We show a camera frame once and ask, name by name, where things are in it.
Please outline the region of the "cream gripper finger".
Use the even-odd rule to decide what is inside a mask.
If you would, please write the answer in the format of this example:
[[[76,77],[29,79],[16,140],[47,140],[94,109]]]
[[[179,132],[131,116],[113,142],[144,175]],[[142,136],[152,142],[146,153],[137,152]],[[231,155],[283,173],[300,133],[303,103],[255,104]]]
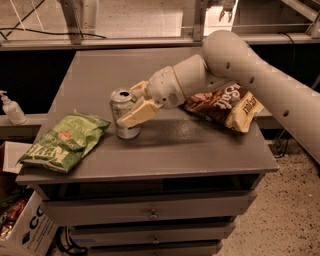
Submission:
[[[120,127],[129,128],[142,124],[156,116],[162,104],[153,99],[146,100],[141,97],[133,105],[132,109],[117,119]]]
[[[140,81],[137,84],[133,85],[130,90],[133,92],[137,99],[144,98],[149,99],[148,94],[148,83],[146,81]]]

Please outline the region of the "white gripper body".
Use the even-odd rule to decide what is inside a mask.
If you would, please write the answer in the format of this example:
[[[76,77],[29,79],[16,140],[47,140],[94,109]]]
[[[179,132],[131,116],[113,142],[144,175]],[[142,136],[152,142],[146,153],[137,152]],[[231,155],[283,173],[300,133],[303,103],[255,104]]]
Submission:
[[[150,97],[165,109],[175,108],[185,102],[174,69],[167,66],[155,72],[147,83]]]

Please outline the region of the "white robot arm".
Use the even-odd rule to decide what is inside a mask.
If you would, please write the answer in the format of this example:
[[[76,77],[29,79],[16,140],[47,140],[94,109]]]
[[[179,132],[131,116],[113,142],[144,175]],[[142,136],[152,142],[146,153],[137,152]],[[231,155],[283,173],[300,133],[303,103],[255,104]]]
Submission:
[[[210,85],[238,83],[249,90],[296,141],[320,162],[320,93],[262,60],[237,34],[218,30],[203,42],[202,53],[154,73],[134,85],[132,109],[117,119],[132,127],[159,109],[183,104]]]

